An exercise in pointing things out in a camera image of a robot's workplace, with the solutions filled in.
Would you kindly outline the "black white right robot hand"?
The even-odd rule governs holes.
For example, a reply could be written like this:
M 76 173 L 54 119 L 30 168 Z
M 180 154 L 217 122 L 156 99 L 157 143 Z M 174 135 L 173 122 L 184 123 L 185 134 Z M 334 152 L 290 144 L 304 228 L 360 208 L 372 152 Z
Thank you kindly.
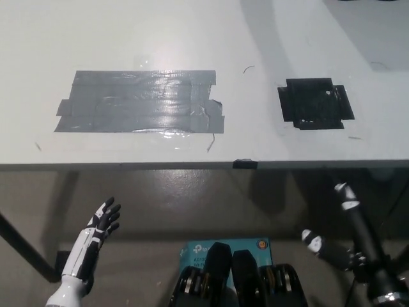
M 352 188 L 343 182 L 334 189 L 350 222 L 353 247 L 331 243 L 308 229 L 302 232 L 302 241 L 318 258 L 341 271 L 353 272 L 357 282 L 367 285 L 367 298 L 373 306 L 408 306 L 408 287 L 399 277 L 408 270 L 408 247 L 396 258 L 386 255 Z

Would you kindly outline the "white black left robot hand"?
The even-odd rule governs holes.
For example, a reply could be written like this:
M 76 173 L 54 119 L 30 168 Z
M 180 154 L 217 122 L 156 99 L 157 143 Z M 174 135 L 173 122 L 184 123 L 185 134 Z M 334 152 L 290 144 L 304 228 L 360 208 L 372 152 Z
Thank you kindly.
M 105 240 L 119 228 L 120 204 L 114 197 L 106 200 L 83 228 L 67 258 L 61 276 L 71 276 L 88 282 L 96 268 L 99 252 Z

